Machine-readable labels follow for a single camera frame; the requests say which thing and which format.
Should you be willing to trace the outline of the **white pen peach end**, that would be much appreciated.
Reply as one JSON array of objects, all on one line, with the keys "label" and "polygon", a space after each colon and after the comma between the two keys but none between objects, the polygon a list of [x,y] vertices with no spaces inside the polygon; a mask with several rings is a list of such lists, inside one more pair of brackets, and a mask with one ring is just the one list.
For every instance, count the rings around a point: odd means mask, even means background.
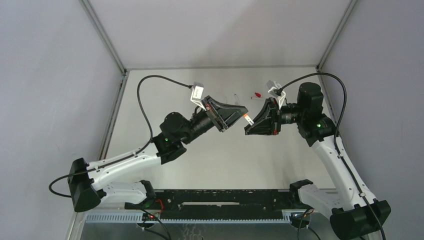
[{"label": "white pen peach end", "polygon": [[246,121],[252,126],[254,124],[254,121],[248,116],[248,118],[245,118]]}]

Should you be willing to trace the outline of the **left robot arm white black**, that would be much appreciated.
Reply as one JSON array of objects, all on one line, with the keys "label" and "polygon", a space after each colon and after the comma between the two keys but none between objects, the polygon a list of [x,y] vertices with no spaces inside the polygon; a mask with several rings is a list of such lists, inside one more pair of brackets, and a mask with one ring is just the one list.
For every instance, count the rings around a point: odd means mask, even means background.
[{"label": "left robot arm white black", "polygon": [[119,183],[118,178],[174,161],[187,151],[186,145],[202,134],[212,128],[224,132],[248,113],[245,106],[221,103],[210,96],[201,102],[205,108],[190,119],[179,112],[169,113],[159,126],[161,132],[147,146],[90,163],[83,158],[74,160],[67,178],[74,211],[86,212],[102,203],[136,205],[155,198],[148,180]]}]

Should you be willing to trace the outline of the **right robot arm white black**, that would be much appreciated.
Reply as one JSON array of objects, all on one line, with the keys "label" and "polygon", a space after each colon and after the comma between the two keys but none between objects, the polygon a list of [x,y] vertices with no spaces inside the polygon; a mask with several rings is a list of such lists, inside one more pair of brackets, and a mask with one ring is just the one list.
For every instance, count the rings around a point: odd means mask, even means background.
[{"label": "right robot arm white black", "polygon": [[282,125],[296,124],[301,137],[324,164],[337,196],[319,189],[308,179],[289,186],[294,204],[317,210],[330,222],[341,240],[352,240],[383,233],[383,224],[391,213],[387,201],[379,201],[359,176],[348,157],[336,125],[324,114],[324,95],[320,85],[304,82],[299,86],[297,101],[286,102],[282,86],[267,83],[270,97],[259,114],[248,122],[246,135],[276,136]]}]

